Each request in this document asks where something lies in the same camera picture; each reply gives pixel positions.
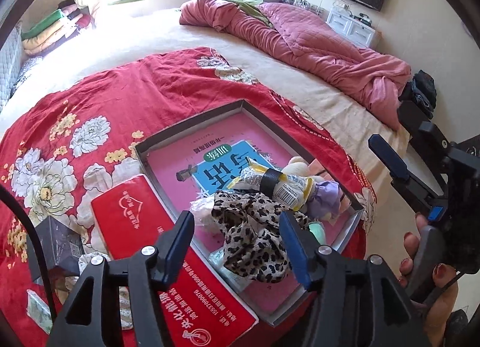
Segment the right hand red nails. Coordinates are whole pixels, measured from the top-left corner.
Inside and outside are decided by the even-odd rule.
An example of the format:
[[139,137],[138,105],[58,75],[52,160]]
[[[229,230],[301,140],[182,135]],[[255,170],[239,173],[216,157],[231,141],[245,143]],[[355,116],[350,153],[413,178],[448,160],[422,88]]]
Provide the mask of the right hand red nails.
[[[420,246],[420,238],[411,231],[403,236],[403,246],[408,257],[400,262],[399,283],[405,288],[408,286],[410,275],[413,270],[413,260]],[[444,287],[456,276],[456,271],[449,265],[439,263],[433,271],[433,281],[438,288]],[[432,346],[444,345],[444,333],[448,318],[456,303],[458,295],[458,283],[452,284],[432,305],[424,322],[424,332],[428,336]]]

